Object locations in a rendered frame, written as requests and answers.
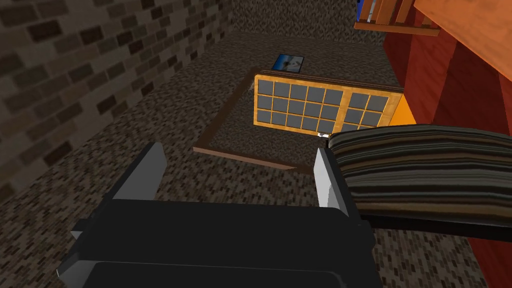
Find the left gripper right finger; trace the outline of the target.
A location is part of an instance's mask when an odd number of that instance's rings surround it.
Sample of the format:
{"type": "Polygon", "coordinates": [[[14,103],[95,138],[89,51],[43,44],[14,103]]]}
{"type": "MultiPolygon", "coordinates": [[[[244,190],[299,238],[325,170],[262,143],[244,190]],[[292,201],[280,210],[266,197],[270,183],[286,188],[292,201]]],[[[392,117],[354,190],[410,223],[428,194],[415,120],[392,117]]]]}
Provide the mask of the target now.
{"type": "Polygon", "coordinates": [[[317,149],[313,174],[320,207],[338,209],[348,218],[359,217],[357,206],[330,149],[317,149]]]}

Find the wooden shelf with books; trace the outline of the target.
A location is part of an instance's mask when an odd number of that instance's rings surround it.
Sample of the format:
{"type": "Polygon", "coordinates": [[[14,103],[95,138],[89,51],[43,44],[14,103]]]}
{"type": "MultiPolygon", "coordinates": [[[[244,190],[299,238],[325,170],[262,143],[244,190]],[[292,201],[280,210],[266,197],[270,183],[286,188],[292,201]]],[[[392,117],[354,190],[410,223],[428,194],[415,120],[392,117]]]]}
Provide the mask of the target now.
{"type": "Polygon", "coordinates": [[[357,30],[438,36],[440,27],[414,7],[415,0],[357,0],[357,30]]]}

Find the striped brown cushion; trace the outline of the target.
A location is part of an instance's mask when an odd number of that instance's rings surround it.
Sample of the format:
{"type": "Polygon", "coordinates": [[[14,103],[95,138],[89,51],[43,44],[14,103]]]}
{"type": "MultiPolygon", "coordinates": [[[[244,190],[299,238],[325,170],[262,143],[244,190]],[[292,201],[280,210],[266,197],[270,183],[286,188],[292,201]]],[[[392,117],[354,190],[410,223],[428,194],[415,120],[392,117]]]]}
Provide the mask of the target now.
{"type": "Polygon", "coordinates": [[[339,132],[327,146],[381,228],[512,243],[512,136],[415,124],[339,132]]]}

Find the orange wooden table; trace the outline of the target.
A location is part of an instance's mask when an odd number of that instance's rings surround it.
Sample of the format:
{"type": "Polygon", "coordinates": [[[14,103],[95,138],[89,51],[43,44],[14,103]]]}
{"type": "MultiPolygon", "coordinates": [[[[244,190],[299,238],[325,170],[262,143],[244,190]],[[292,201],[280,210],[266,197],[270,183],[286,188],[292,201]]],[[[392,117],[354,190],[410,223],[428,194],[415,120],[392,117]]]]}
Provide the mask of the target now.
{"type": "Polygon", "coordinates": [[[415,0],[414,6],[512,81],[512,0],[415,0]]]}

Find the blue framed picture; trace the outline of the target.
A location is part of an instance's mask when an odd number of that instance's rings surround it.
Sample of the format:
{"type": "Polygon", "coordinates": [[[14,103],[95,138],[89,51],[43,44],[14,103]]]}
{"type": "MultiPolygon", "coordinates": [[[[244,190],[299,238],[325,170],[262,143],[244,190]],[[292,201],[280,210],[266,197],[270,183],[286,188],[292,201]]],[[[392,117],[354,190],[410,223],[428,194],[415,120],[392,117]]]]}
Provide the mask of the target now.
{"type": "Polygon", "coordinates": [[[272,69],[286,73],[300,73],[303,62],[303,56],[280,54],[274,62],[272,69]]]}

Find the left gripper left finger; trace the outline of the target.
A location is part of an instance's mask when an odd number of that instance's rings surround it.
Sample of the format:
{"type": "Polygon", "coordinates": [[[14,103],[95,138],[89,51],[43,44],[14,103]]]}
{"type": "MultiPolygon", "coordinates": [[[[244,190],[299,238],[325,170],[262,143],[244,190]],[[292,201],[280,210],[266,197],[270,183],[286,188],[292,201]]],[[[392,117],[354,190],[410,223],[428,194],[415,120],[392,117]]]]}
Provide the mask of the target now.
{"type": "Polygon", "coordinates": [[[167,158],[162,143],[148,143],[112,188],[112,198],[153,200],[166,168],[167,158]]]}

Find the yellow framed window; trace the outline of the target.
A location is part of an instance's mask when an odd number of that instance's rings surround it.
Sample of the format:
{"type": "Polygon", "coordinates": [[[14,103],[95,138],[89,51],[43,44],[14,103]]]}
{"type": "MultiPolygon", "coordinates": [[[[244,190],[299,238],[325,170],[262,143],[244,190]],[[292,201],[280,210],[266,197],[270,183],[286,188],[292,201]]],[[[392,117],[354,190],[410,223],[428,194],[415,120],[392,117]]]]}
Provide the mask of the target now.
{"type": "Polygon", "coordinates": [[[254,125],[320,137],[388,126],[403,96],[397,86],[270,70],[253,83],[254,125]]]}

